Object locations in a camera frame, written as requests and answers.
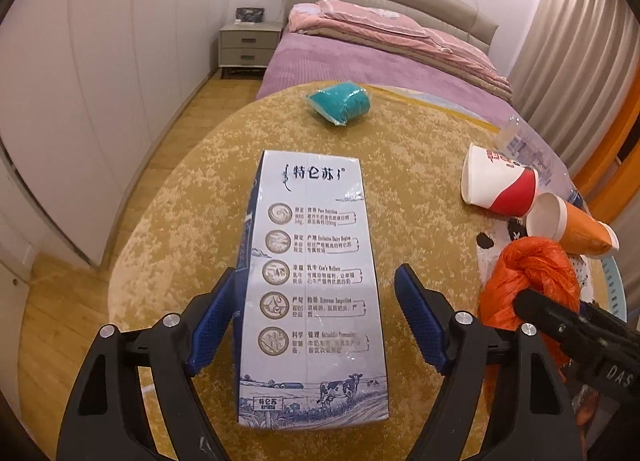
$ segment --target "milk carton box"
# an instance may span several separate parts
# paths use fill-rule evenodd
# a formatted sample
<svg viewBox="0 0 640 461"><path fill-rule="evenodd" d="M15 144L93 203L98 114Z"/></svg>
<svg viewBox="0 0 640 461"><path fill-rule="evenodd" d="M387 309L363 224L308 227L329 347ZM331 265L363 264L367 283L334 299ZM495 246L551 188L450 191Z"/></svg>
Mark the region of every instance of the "milk carton box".
<svg viewBox="0 0 640 461"><path fill-rule="evenodd" d="M358 160L265 151L235 279L241 425L295 430L388 418Z"/></svg>

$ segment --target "blue gripper pad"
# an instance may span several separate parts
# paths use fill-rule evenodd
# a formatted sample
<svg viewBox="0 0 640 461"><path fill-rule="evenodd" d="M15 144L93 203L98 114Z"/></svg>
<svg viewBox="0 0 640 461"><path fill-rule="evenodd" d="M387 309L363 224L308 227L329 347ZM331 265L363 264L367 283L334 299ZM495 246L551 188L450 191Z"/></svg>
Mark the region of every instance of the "blue gripper pad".
<svg viewBox="0 0 640 461"><path fill-rule="evenodd" d="M213 361L234 309L234 276L230 275L193 330L191 355L187 360L187 371L191 377Z"/></svg>
<svg viewBox="0 0 640 461"><path fill-rule="evenodd" d="M411 268L404 264L396 269L394 285L396 298L418 343L422 358L433 365L437 372L445 374L449 367L449 359L445 354L444 333L420 292L425 291L425 288Z"/></svg>

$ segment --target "yellow tablecloth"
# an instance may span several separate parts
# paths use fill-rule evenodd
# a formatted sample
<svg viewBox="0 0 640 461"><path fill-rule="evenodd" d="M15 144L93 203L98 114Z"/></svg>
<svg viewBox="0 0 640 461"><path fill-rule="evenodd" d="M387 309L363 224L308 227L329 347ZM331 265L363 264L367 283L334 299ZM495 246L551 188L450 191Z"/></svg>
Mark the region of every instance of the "yellow tablecloth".
<svg viewBox="0 0 640 461"><path fill-rule="evenodd" d="M194 384L234 461L404 460L442 377L422 360L396 302L396 267L410 263L425 286L443 292L455 309L477 313L476 235L490 231L491 220L487 212L463 203L460 173L469 143L490 147L492 131L373 88L370 112L346 128L336 128L305 102L308 93L326 85L276 93L211 131L160 189L111 278L111 321L120 330L149 327L165 313L182 311L235 264L248 194L264 149L360 159L379 283L390 419L324 431L240 427L227 332L213 364ZM148 373L143 382L151 383ZM170 455L153 390L145 401L159 451ZM465 456L478 451L486 418L481 397Z"/></svg>

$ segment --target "mattress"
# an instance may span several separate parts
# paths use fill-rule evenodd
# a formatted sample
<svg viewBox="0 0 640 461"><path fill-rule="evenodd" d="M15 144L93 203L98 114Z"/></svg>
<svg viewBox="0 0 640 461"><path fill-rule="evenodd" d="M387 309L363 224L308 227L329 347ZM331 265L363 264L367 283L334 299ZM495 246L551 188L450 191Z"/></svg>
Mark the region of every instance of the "mattress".
<svg viewBox="0 0 640 461"><path fill-rule="evenodd" d="M308 82L350 80L443 98L501 128L516 111L504 100L426 64L341 40L285 31L256 99Z"/></svg>

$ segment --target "light blue plastic basket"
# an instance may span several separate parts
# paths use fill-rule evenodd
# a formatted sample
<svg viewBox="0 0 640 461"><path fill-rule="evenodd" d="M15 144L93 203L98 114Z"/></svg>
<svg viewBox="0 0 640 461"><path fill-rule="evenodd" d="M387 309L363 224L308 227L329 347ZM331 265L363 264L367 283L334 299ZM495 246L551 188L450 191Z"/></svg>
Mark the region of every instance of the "light blue plastic basket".
<svg viewBox="0 0 640 461"><path fill-rule="evenodd" d="M607 295L609 295L609 311L620 320L626 322L625 289L622 286L620 270L613 257L602 260L604 278L607 281Z"/></svg>

